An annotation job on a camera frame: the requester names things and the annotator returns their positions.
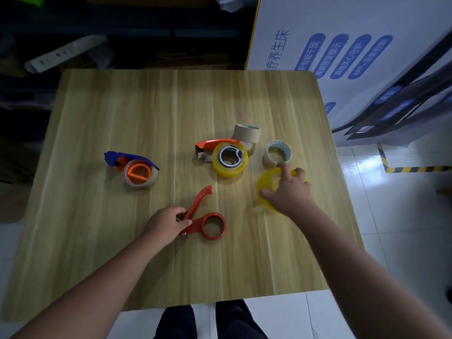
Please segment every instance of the dark pants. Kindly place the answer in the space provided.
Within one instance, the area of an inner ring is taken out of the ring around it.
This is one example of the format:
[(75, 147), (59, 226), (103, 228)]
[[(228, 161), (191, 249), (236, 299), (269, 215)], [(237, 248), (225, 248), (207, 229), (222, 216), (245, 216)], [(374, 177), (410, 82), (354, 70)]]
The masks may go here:
[[(253, 320), (243, 300), (217, 302), (216, 320), (218, 339), (267, 338)], [(195, 315), (191, 306), (168, 307), (155, 331), (156, 339), (196, 339), (197, 337)]]

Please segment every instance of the wood grain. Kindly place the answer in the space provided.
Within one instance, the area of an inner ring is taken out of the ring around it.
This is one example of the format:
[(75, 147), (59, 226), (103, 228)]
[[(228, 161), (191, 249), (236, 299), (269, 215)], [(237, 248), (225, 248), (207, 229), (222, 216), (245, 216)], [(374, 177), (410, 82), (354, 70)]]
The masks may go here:
[[(195, 142), (230, 137), (235, 123), (262, 129), (248, 166), (217, 176)], [(149, 264), (126, 310), (326, 289), (301, 232), (257, 205), (267, 144), (292, 147), (317, 204), (359, 245), (361, 237), (316, 79), (295, 71), (69, 70), (27, 208), (2, 316), (28, 320), (136, 238), (157, 209), (217, 211), (222, 239), (177, 238)], [(108, 150), (150, 158), (159, 180), (133, 190), (104, 162)]]

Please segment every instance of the white tile floor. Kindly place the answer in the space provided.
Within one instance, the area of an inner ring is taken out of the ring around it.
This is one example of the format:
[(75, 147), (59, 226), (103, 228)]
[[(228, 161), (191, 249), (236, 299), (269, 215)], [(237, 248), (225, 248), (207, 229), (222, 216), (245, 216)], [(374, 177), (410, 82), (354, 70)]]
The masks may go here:
[[(452, 165), (452, 131), (441, 130), (407, 148), (384, 145), (391, 167)], [(438, 188), (452, 187), (452, 172), (387, 174), (376, 145), (337, 149), (366, 251), (452, 329), (452, 206)], [(0, 302), (21, 234), (0, 225)], [(269, 338), (348, 339), (330, 291), (246, 300)], [(216, 338), (215, 309), (194, 305), (200, 338)], [(109, 338), (152, 338), (163, 309), (121, 313)], [(22, 324), (1, 324), (0, 339)]]

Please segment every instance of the tape roll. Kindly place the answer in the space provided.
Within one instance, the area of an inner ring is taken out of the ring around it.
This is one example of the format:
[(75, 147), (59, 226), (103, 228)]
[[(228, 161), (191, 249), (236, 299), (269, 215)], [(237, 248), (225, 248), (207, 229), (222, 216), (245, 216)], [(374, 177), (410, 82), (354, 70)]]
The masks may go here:
[[(290, 171), (292, 176), (295, 176), (295, 170)], [(279, 180), (281, 179), (281, 168), (274, 168), (273, 170), (264, 172), (256, 182), (257, 200), (266, 206), (269, 210), (279, 213), (276, 209), (272, 207), (268, 201), (264, 200), (259, 195), (259, 190), (269, 189), (271, 191), (276, 191), (279, 188)]]
[(213, 150), (212, 164), (220, 176), (234, 177), (248, 164), (248, 152), (240, 143), (222, 143)]
[(292, 149), (281, 140), (276, 140), (268, 144), (263, 154), (264, 161), (272, 167), (275, 167), (278, 163), (287, 163), (291, 158)]
[(232, 139), (256, 144), (259, 141), (260, 128), (251, 125), (235, 124)]
[(132, 159), (124, 168), (124, 180), (133, 188), (152, 187), (159, 176), (155, 166), (143, 159)]

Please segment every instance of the forearm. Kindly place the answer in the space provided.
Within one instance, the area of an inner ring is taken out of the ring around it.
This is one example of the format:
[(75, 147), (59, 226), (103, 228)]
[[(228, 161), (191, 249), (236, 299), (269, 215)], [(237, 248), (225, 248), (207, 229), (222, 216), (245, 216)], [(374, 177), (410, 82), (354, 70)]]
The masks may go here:
[(104, 338), (149, 261), (162, 249), (136, 239), (20, 330), (15, 338)]
[(291, 219), (306, 236), (357, 338), (451, 338), (449, 331), (317, 206)]

